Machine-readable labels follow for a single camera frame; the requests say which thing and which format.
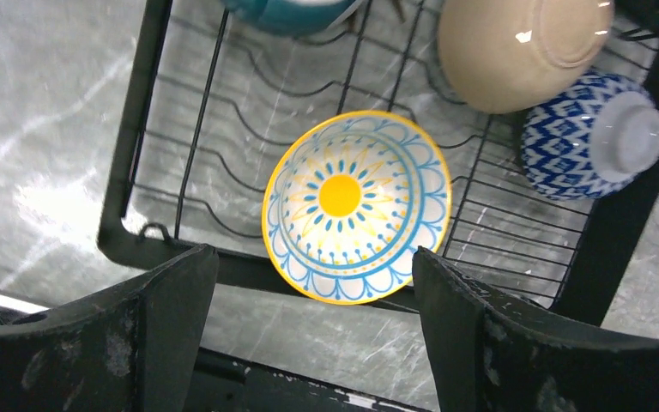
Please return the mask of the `tan speckled bowl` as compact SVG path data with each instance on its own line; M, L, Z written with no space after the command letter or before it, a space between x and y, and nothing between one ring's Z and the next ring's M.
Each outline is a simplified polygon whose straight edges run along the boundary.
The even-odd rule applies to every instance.
M446 0L437 26L440 68L462 101L490 114L552 99L593 63L614 2Z

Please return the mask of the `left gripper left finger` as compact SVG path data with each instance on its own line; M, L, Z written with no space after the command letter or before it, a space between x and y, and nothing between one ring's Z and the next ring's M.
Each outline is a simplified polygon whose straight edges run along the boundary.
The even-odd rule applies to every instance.
M79 300L0 313L0 411L180 411L218 265L199 245Z

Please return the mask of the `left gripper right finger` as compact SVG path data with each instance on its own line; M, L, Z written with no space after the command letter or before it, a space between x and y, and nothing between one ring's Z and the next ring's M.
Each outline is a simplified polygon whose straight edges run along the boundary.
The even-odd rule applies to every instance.
M659 340L578 322L426 248L414 292L443 411L659 411Z

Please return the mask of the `teal white bowl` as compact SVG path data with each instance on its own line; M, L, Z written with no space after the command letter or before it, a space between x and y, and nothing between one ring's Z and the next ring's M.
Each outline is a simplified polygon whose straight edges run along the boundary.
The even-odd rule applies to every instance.
M315 34L344 22L360 0L224 0L222 5L243 23L280 36Z

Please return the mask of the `blue white patterned bowl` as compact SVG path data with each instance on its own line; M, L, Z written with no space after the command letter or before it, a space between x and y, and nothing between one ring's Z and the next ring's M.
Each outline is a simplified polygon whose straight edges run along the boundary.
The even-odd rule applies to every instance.
M659 110L640 83L589 69L529 111L520 157L527 180L545 197L606 197L658 161Z

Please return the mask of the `yellow patterned bowl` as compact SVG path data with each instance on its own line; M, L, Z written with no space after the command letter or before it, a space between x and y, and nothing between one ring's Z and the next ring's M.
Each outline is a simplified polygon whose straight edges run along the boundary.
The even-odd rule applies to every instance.
M411 282L415 252L441 246L451 211L449 168L425 130L391 112L347 112L279 160L263 197L263 243L301 294L360 305Z

